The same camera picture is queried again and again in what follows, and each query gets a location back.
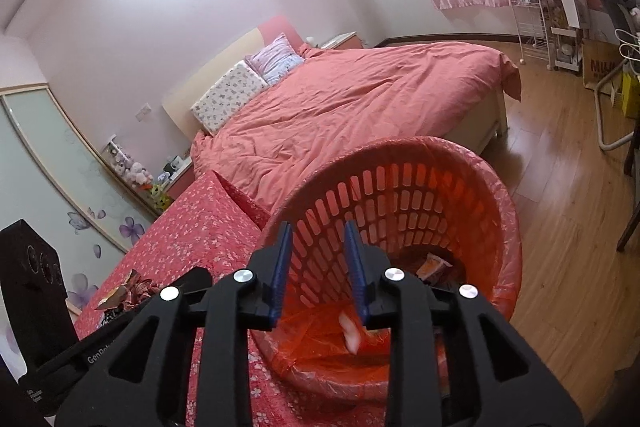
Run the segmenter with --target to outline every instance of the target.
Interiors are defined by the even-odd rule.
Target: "light switch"
[[[142,122],[146,115],[148,115],[151,112],[151,106],[148,105],[148,103],[145,103],[145,105],[142,106],[142,108],[136,113],[136,120],[138,120],[139,122]]]

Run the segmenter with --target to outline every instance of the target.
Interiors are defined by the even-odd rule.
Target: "headboard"
[[[207,62],[189,80],[164,97],[162,107],[189,140],[193,140],[198,130],[201,129],[198,120],[191,114],[191,106],[235,64],[246,55],[260,51],[265,45],[273,42],[273,39],[280,33],[287,36],[291,47],[295,50],[303,44],[302,38],[294,27],[284,16],[279,15],[240,37]]]

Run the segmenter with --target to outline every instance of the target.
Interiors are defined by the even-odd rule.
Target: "frosted glass panel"
[[[68,214],[75,209],[44,176],[1,108],[0,144],[0,230],[18,219],[27,221],[58,252],[70,299],[84,307],[123,253],[94,228],[76,230],[69,224]],[[14,377],[26,371],[1,296],[0,354]]]
[[[81,212],[68,215],[76,233],[94,225],[124,251],[154,216],[87,149],[46,90],[5,95],[10,117],[52,181]]]

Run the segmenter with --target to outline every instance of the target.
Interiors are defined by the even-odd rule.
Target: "red laundry basket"
[[[282,318],[274,331],[253,334],[271,368],[297,388],[348,401],[386,400],[388,351],[351,355],[337,320],[351,298],[342,253],[350,219],[364,243],[385,250],[395,264],[416,250],[411,245],[446,248],[464,265],[466,282],[507,319],[513,314],[522,246],[513,201],[493,169],[439,138],[374,142],[293,190],[258,242],[272,244],[283,221],[294,227]],[[446,381],[443,349],[438,362]]]

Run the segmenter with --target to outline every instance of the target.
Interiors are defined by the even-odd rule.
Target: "baseboard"
[[[409,44],[423,41],[494,41],[494,42],[518,42],[517,35],[505,35],[500,33],[442,33],[436,35],[407,35],[404,37],[391,37],[385,39],[376,48],[385,48],[389,44]]]

